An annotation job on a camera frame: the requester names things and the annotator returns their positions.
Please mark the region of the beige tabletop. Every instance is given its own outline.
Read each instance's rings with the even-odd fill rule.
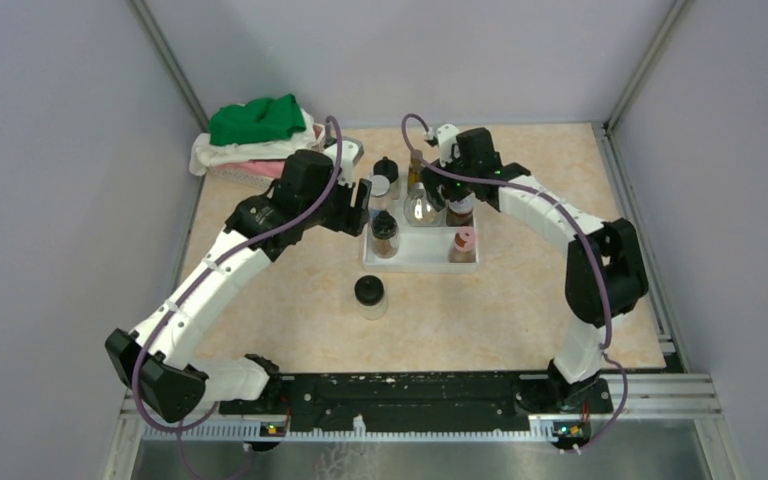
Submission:
[[[489,127],[504,163],[605,219],[618,217],[590,125]],[[399,130],[348,130],[366,154],[356,176],[386,155],[406,168]],[[414,144],[421,132],[414,129]],[[432,155],[431,147],[422,149]],[[184,271],[192,271],[236,204],[255,188],[208,174]],[[539,235],[485,204],[476,207],[481,265],[473,274],[378,274],[389,307],[364,319],[354,300],[362,240],[317,227],[255,277],[205,335],[196,356],[262,355],[284,372],[536,370],[546,368],[572,313],[565,260]],[[614,334],[611,356],[630,368],[663,367],[648,302]]]

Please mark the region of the green cloth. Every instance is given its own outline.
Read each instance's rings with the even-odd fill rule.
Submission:
[[[245,105],[222,107],[210,117],[210,144],[221,147],[286,140],[304,130],[302,109],[294,95],[258,98]]]

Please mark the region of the cable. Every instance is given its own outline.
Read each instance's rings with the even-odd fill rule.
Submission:
[[[323,203],[325,203],[325,200],[328,198],[328,195],[331,194],[331,191],[334,189],[334,185],[337,184],[337,179],[340,176],[340,170],[342,167],[342,159],[343,159],[343,134],[340,129],[340,124],[337,122],[337,119],[333,116],[329,115],[325,118],[326,123],[330,123],[334,125],[334,134],[337,140],[337,157],[334,162],[334,168],[331,171],[331,177],[328,179],[328,183],[325,185],[325,188],[323,189],[322,193],[317,197],[316,201],[313,202],[313,204],[307,208],[304,212],[302,212],[298,217],[290,220],[289,222],[273,228],[272,230],[269,230],[268,232],[261,233],[260,235],[256,235],[239,245],[236,245],[234,247],[231,247],[227,252],[223,253],[219,256],[219,258],[216,259],[216,265],[221,266],[223,262],[234,256],[235,254],[239,253],[240,251],[246,249],[249,247],[249,245],[253,245],[259,242],[262,242],[270,237],[273,237],[275,235],[278,235],[280,233],[283,233],[296,225],[303,222],[307,217],[311,216],[313,212],[315,212],[319,207],[322,206]],[[190,295],[193,294],[193,292],[207,279],[207,277],[210,276],[210,274],[213,272],[211,269],[206,269],[204,272],[202,272],[196,279],[193,281],[193,283],[190,284],[189,287],[187,287],[186,290],[181,294],[180,297],[178,297],[178,300],[175,301],[175,305],[178,308],[181,308],[181,306],[184,304],[184,302],[190,297]],[[157,422],[155,419],[153,419],[149,413],[148,410],[145,407],[145,404],[143,403],[142,396],[140,395],[140,389],[139,389],[139,379],[140,379],[140,369],[145,362],[146,357],[148,356],[148,351],[151,348],[152,344],[157,340],[157,337],[160,336],[160,332],[163,331],[163,328],[166,327],[166,325],[169,323],[169,320],[172,318],[172,316],[175,314],[174,311],[169,310],[166,312],[165,315],[160,319],[160,322],[157,323],[157,325],[154,327],[154,329],[149,334],[148,338],[146,339],[145,343],[143,343],[142,348],[140,349],[140,353],[137,355],[137,360],[134,363],[134,370],[131,373],[131,392],[133,393],[134,402],[137,406],[137,411],[140,414],[140,417],[149,424],[152,428],[155,430],[165,432],[165,433],[174,433],[178,440],[181,440],[181,434],[186,432],[187,430],[192,430],[193,428],[198,427],[202,423],[204,423],[219,407],[219,403],[213,404],[213,406],[208,410],[208,412],[201,417],[200,419],[196,420],[195,422],[184,425],[184,422],[181,421],[181,423],[178,424],[177,427],[170,427],[167,425],[163,425],[159,422]],[[187,467],[187,470],[196,478],[199,477],[195,472],[190,469],[189,465],[186,462],[186,459],[183,457],[183,448],[179,446],[179,452],[182,453],[182,460],[184,461],[184,465]],[[244,471],[240,471],[235,473],[233,476],[229,478],[237,478],[238,476],[245,473]]]
[[[425,158],[422,156],[422,152],[415,149],[413,147],[413,144],[411,144],[410,139],[408,138],[408,129],[407,124],[408,120],[414,119],[418,121],[422,128],[425,129],[425,132],[428,133],[430,129],[428,128],[428,123],[423,120],[422,117],[415,113],[409,113],[405,115],[402,118],[402,139],[405,142],[405,145],[408,147],[408,150],[410,150],[411,155],[415,155],[416,158],[419,158],[420,162],[422,162],[422,165],[425,168],[428,168],[432,172],[451,178],[452,180],[457,180],[459,182],[467,182],[467,183],[478,183],[482,185],[492,185],[494,187],[510,187],[516,190],[521,190],[523,192],[539,196],[543,200],[546,200],[552,206],[558,210],[558,213],[561,214],[561,216],[564,217],[564,219],[567,221],[569,226],[575,231],[575,235],[578,237],[579,241],[581,242],[582,247],[584,248],[584,254],[587,256],[587,261],[590,264],[590,268],[593,270],[595,280],[596,280],[596,288],[599,290],[599,298],[602,301],[602,315],[605,317],[605,341],[603,343],[599,344],[599,348],[602,350],[602,357],[605,359],[606,362],[609,364],[617,367],[620,370],[620,374],[622,375],[622,381],[623,381],[623,394],[622,398],[620,399],[619,407],[614,411],[614,414],[611,415],[611,418],[608,420],[608,423],[605,424],[605,426],[596,434],[594,435],[590,442],[587,443],[584,447],[577,448],[577,451],[581,453],[582,451],[586,450],[590,447],[595,441],[600,439],[603,435],[603,433],[608,430],[617,420],[617,418],[620,416],[622,411],[625,409],[626,401],[628,400],[628,375],[626,374],[625,368],[623,368],[622,365],[619,364],[619,362],[612,360],[610,357],[608,357],[608,354],[605,352],[605,350],[611,346],[611,341],[613,340],[613,322],[612,322],[612,316],[611,316],[611,304],[610,299],[608,298],[608,289],[605,285],[605,279],[602,278],[602,275],[599,274],[600,272],[600,263],[599,260],[596,259],[596,254],[593,253],[593,248],[590,246],[590,242],[585,241],[587,236],[584,234],[584,231],[581,230],[581,227],[578,225],[578,222],[575,221],[575,218],[567,211],[566,208],[556,200],[554,197],[549,195],[546,192],[539,191],[537,189],[527,187],[525,185],[519,185],[516,183],[511,182],[505,182],[503,180],[493,180],[493,179],[487,179],[487,178],[476,178],[476,177],[467,177],[465,175],[458,175],[455,173],[449,173],[439,167],[436,167],[429,163]]]

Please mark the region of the wall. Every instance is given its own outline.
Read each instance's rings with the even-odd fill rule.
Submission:
[[[0,479],[96,478],[103,343],[168,293],[197,131],[121,0],[0,0]]]
[[[671,0],[148,0],[208,115],[296,93],[397,125],[603,120]]]
[[[768,2],[696,2],[618,139],[691,366],[768,478]]]

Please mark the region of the folded towel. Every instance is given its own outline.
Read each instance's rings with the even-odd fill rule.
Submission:
[[[210,144],[222,147],[286,140],[304,129],[295,96],[259,98],[245,105],[222,107],[210,117]]]
[[[202,133],[193,142],[190,151],[190,173],[204,175],[208,167],[218,167],[230,163],[244,163],[256,160],[284,160],[296,150],[316,148],[325,138],[324,129],[315,125],[313,117],[301,111],[305,129],[296,132],[288,140],[275,140],[247,145],[211,145],[211,135]]]

